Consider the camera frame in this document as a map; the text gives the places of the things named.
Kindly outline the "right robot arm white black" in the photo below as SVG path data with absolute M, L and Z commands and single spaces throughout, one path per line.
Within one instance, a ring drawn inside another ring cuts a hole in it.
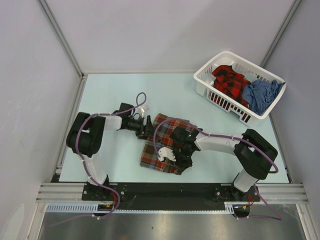
M 205 132 L 197 127 L 192 131 L 176 127 L 169 138 L 174 147 L 168 150 L 165 158 L 181 171 L 192 166 L 194 152 L 215 151 L 235 156 L 242 170 L 234 178 L 229 191 L 237 201 L 243 201 L 255 183 L 279 172 L 275 164 L 278 151 L 253 129 L 224 135 Z

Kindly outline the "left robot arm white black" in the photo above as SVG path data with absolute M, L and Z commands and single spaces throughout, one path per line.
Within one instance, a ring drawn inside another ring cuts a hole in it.
M 87 173 L 88 184 L 94 186 L 93 194 L 100 200 L 110 196 L 109 177 L 102 169 L 97 155 L 102 145 L 103 134 L 107 130 L 133 131 L 138 139 L 146 140 L 153 136 L 151 116 L 145 116 L 147 105 L 133 106 L 121 103 L 113 113 L 89 114 L 79 112 L 68 132 L 66 145 L 77 154 Z

